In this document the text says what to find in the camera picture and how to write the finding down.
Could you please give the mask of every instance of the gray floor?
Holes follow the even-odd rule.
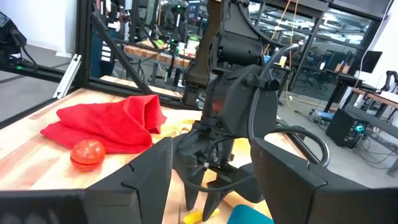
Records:
[[[41,65],[48,67],[57,66],[70,61],[69,58],[60,58],[55,56],[55,52],[40,49],[37,47],[28,48],[29,53]],[[61,69],[66,69],[66,65],[60,67]],[[113,75],[121,76],[122,69],[116,67]],[[144,79],[149,78],[149,74],[152,72],[151,64],[145,64],[143,66],[143,71],[145,73]],[[0,72],[0,80],[5,78],[13,77],[14,74]],[[2,105],[2,110],[0,111],[0,121],[4,120],[14,114],[26,110],[31,106],[34,106],[46,99],[52,97],[55,89],[57,87],[56,83],[50,83],[43,80],[37,80],[34,78],[24,77],[11,82],[6,82],[0,84],[0,105]],[[300,95],[289,95],[293,96],[294,100],[289,101],[290,106],[286,103],[285,95],[282,95],[282,101],[285,106],[280,106],[278,108],[278,115],[288,122],[290,125],[303,126],[309,131],[316,133],[321,137],[329,146],[331,152],[331,162],[329,169],[339,175],[347,177],[353,181],[363,184],[368,187],[378,188],[378,187],[398,187],[398,171],[391,174],[386,174],[385,169],[377,169],[367,165],[364,160],[348,149],[338,147],[334,142],[325,135],[325,132],[316,124],[310,122],[304,116],[295,113],[294,110],[301,111],[302,114],[308,115],[308,112],[317,105],[319,101],[311,99],[306,96]],[[325,102],[319,102],[320,106],[324,106]],[[315,152],[317,156],[320,156],[320,150],[318,146],[309,139],[305,140],[311,149]],[[379,153],[390,153],[386,148],[371,142],[369,148],[370,151]],[[385,157],[385,155],[375,155],[366,154],[363,152],[363,156],[372,161],[380,161]],[[385,168],[391,166],[395,161],[397,156],[391,156],[380,164],[375,166]]]

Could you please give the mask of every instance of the red towel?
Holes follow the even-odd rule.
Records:
[[[117,103],[60,109],[61,121],[41,130],[47,138],[72,149],[82,140],[99,140],[107,153],[140,153],[152,145],[166,121],[157,95],[130,96]]]

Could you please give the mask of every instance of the toy tomato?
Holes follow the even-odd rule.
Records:
[[[97,140],[84,140],[73,147],[70,161],[80,171],[98,168],[105,159],[105,147]]]

